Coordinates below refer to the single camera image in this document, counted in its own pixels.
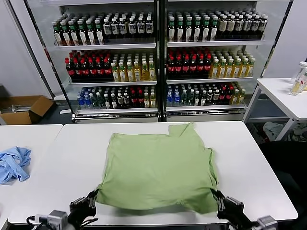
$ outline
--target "table leg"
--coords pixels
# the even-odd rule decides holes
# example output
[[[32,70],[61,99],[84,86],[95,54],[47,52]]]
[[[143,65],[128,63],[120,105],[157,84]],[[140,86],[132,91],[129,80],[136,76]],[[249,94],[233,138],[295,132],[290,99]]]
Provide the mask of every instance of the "table leg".
[[[280,134],[277,136],[276,140],[282,140],[284,136],[288,133],[288,131],[293,129],[296,124],[297,124],[297,121],[293,118],[290,118],[287,124],[283,127]]]
[[[252,98],[251,98],[251,100],[249,102],[248,109],[246,110],[246,112],[245,112],[245,114],[243,116],[243,122],[245,124],[248,122],[250,114],[251,114],[251,112],[252,112],[252,110],[253,110],[253,108],[254,108],[254,106],[255,106],[258,98],[259,98],[260,93],[261,93],[261,89],[260,89],[259,85],[257,84],[257,87],[256,87],[256,89],[254,91],[254,94],[253,94],[253,96],[252,96]]]

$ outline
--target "white side table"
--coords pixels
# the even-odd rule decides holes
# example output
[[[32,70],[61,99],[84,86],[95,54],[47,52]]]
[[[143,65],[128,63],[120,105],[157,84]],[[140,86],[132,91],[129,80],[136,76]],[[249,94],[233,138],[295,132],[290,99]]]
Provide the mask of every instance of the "white side table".
[[[248,122],[261,92],[265,93],[289,117],[289,121],[276,140],[283,139],[298,122],[307,121],[307,92],[297,96],[290,95],[289,90],[292,86],[290,78],[262,78],[257,81],[258,85],[243,117],[244,123]]]

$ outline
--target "bottle label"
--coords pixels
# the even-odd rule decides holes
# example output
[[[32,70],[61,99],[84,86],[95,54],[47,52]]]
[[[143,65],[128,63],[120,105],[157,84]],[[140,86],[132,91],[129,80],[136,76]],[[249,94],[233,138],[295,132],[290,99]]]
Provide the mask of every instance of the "bottle label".
[[[146,23],[146,33],[152,34],[154,32],[154,25],[152,22]]]
[[[175,71],[176,71],[176,72],[180,72],[180,71],[181,71],[181,66],[176,66],[176,67],[175,67]]]
[[[120,74],[121,82],[126,82],[125,72],[120,72],[119,74]]]
[[[187,31],[186,31],[186,42],[191,41],[191,34],[192,34],[192,29],[188,28]]]
[[[198,42],[198,39],[200,37],[200,28],[196,28],[195,31],[194,31],[194,42]]]
[[[226,27],[226,30],[227,31],[233,31],[234,30],[234,28],[235,28],[235,21],[229,21],[228,23],[227,23],[227,27]]]
[[[245,77],[245,73],[246,73],[246,67],[242,67],[242,71],[241,71],[241,74],[240,74],[240,77]]]
[[[106,102],[106,109],[110,109],[110,103]]]
[[[257,31],[258,27],[259,27],[259,23],[260,23],[259,21],[253,21],[252,24],[251,24],[250,30]]]
[[[128,71],[128,78],[129,78],[129,81],[133,81],[133,73],[132,73],[132,71]]]
[[[232,68],[227,69],[226,78],[230,78],[231,71],[232,71]]]
[[[217,68],[213,68],[212,70],[212,78],[216,78]]]
[[[174,37],[175,37],[175,30],[170,29],[169,30],[169,42],[174,42]]]
[[[135,34],[136,33],[136,24],[129,24],[129,32],[130,34]]]
[[[219,78],[223,78],[225,74],[225,68],[221,68]]]
[[[248,69],[248,77],[252,77],[253,76],[253,70],[254,70],[254,67],[249,67],[249,69]]]
[[[140,72],[139,72],[139,71],[135,71],[135,72],[134,72],[134,75],[135,75],[135,80],[136,80],[136,81],[141,81]]]
[[[111,25],[104,25],[104,31],[106,35],[112,34]]]
[[[177,31],[177,42],[182,42],[183,29]]]
[[[79,41],[78,41],[78,38],[77,38],[77,34],[75,32],[72,32],[71,33],[71,37],[72,37],[72,40],[73,40],[75,46],[78,46],[79,45]]]
[[[209,28],[204,28],[202,33],[202,41],[205,42],[208,39]]]
[[[155,72],[154,72],[153,69],[149,71],[149,76],[150,76],[151,81],[154,81],[154,79],[155,79],[154,74],[155,74]]]
[[[119,26],[118,26],[118,24],[112,24],[112,33],[114,35],[118,35],[119,34]]]
[[[98,42],[99,42],[99,44],[100,44],[100,45],[103,45],[103,44],[104,44],[104,37],[103,37],[101,31],[97,31],[97,37],[98,37]]]
[[[80,37],[81,37],[82,45],[86,46],[87,42],[86,42],[85,33],[84,32],[80,32]]]
[[[93,32],[89,31],[87,32],[87,34],[88,34],[88,37],[90,38],[91,45],[95,45],[95,38],[94,38]]]
[[[115,81],[115,82],[119,82],[117,72],[113,72],[113,78],[114,78],[114,81]]]
[[[113,109],[116,109],[116,106],[117,106],[116,102],[112,102],[112,106],[113,106]]]
[[[235,78],[238,77],[239,70],[240,70],[239,67],[236,67],[236,68],[235,68],[235,72],[234,72],[234,77],[235,77]]]
[[[211,35],[210,35],[210,41],[214,41],[215,40],[216,31],[217,31],[217,28],[212,28]]]
[[[122,35],[125,35],[127,33],[126,24],[119,24],[119,31]]]
[[[241,31],[242,28],[243,28],[243,22],[242,21],[236,21],[235,31]]]
[[[145,33],[145,23],[138,23],[138,32],[139,34]]]
[[[227,27],[227,22],[220,21],[219,31],[225,31]]]
[[[204,106],[204,105],[205,105],[205,103],[206,103],[206,99],[205,99],[205,98],[203,98],[203,99],[201,100],[201,106]]]
[[[56,39],[58,45],[59,45],[59,46],[62,46],[63,44],[62,44],[62,40],[61,40],[60,35],[59,35],[58,33],[54,33],[54,37],[55,37],[55,39]]]
[[[64,37],[64,39],[65,39],[65,41],[66,41],[66,44],[67,44],[68,46],[71,46],[71,39],[69,38],[68,33],[63,33],[63,37]]]

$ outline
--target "yellow bottle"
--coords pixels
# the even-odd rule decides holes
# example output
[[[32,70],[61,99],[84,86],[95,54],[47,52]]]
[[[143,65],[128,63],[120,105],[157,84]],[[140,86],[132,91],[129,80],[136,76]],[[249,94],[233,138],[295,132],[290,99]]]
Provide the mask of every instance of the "yellow bottle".
[[[141,71],[140,71],[139,61],[138,60],[134,61],[133,73],[134,73],[135,81],[141,81],[141,75],[142,74],[141,74]]]
[[[231,72],[231,76],[230,76],[231,78],[238,78],[240,67],[241,67],[241,59],[237,58],[235,66],[233,67],[232,72]]]
[[[232,58],[230,58],[228,60],[228,64],[227,64],[226,69],[225,69],[224,78],[230,78],[233,68],[234,68],[234,60]]]
[[[223,58],[221,61],[221,65],[217,68],[217,78],[223,78],[225,74],[225,68],[226,68],[226,59]]]
[[[154,61],[152,60],[149,61],[149,77],[150,81],[155,81],[157,79],[155,75]]]
[[[141,81],[149,81],[149,71],[148,71],[148,68],[147,68],[147,62],[146,61],[142,61]]]
[[[114,82],[121,82],[120,75],[119,75],[118,69],[116,67],[116,63],[112,62],[111,67],[112,67]]]
[[[248,68],[245,73],[245,77],[252,77],[253,76],[253,70],[254,70],[254,64],[256,59],[252,57],[249,61]]]
[[[209,73],[209,78],[216,78],[219,60],[215,59]]]
[[[127,74],[129,81],[135,81],[135,76],[132,71],[132,64],[130,61],[127,62]]]
[[[245,73],[246,73],[247,68],[248,68],[248,58],[245,57],[243,59],[243,64],[241,65],[239,73],[238,73],[239,78],[245,77]]]

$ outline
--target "bottle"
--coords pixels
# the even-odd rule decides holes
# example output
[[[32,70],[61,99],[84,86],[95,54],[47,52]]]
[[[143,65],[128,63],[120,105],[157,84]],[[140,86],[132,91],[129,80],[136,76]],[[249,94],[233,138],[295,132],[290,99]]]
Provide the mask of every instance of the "bottle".
[[[210,20],[210,17],[208,17],[208,16],[204,17],[204,22],[203,22],[203,26],[202,26],[202,36],[201,36],[201,40],[203,42],[208,40],[208,36],[209,36],[209,20]]]
[[[213,62],[213,66],[211,68],[211,71],[209,73],[209,78],[216,78],[217,77],[218,63],[219,63],[219,60],[215,59],[214,62]]]
[[[145,37],[145,22],[143,21],[142,17],[139,17],[138,33],[140,37]]]
[[[59,29],[58,23],[52,22],[52,27],[53,27],[53,35],[54,35],[54,38],[57,41],[58,46],[63,46],[64,45],[63,43],[66,43],[66,42],[65,42],[65,39],[64,39],[60,29]]]
[[[147,21],[146,21],[146,33],[147,37],[153,37],[154,35],[154,22],[152,20],[151,16],[147,16]]]
[[[91,20],[86,20],[86,26],[87,26],[87,35],[89,37],[89,45],[96,45],[96,41],[98,40],[97,39],[97,34],[96,34],[96,31],[95,29],[93,28],[93,25],[92,25],[92,21]]]
[[[187,17],[187,25],[185,27],[185,41],[190,42],[192,36],[192,17]]]
[[[242,89],[241,94],[237,100],[237,104],[243,104],[244,97],[245,97],[245,89]]]
[[[223,78],[225,74],[225,68],[226,68],[226,59],[223,58],[221,61],[221,65],[217,68],[217,74],[216,78]]]
[[[201,17],[195,18],[195,26],[194,26],[194,42],[198,42],[201,33]]]
[[[183,17],[178,17],[178,25],[176,29],[177,42],[182,42],[183,38]]]
[[[66,70],[71,78],[75,77],[75,70],[73,69],[72,63],[69,62],[68,58],[65,58]]]
[[[239,90],[235,89],[235,93],[231,96],[229,104],[237,104],[238,97],[239,97]]]
[[[72,45],[72,37],[71,35],[69,34],[69,30],[67,28],[67,25],[66,25],[66,22],[62,21],[60,22],[61,24],[61,28],[62,28],[62,34],[63,34],[63,37],[65,39],[65,43],[67,46],[71,46]]]
[[[260,21],[259,27],[258,27],[258,39],[262,39],[265,27],[267,26],[267,23],[268,23],[268,16],[264,15],[261,18],[261,21]]]
[[[228,60],[228,64],[225,68],[225,74],[224,74],[224,78],[230,78],[231,77],[231,72],[234,68],[234,60],[232,58],[230,58]]]
[[[168,23],[168,38],[169,38],[169,42],[174,42],[175,41],[175,18],[174,17],[170,17],[169,18],[169,23]]]
[[[210,41],[215,41],[215,36],[216,36],[216,32],[217,32],[217,20],[218,17],[214,16],[213,17],[213,21],[212,21],[212,26],[210,27]]]
[[[152,60],[149,61],[149,77],[150,81],[155,81],[157,79],[155,75],[154,61]]]
[[[248,58],[243,59],[242,66],[240,67],[238,77],[243,78],[246,75],[246,70],[248,68]]]
[[[241,59],[240,58],[237,58],[236,59],[236,63],[235,63],[235,66],[233,67],[232,69],[232,72],[231,72],[231,78],[238,78],[238,73],[240,71],[240,67],[241,67]]]

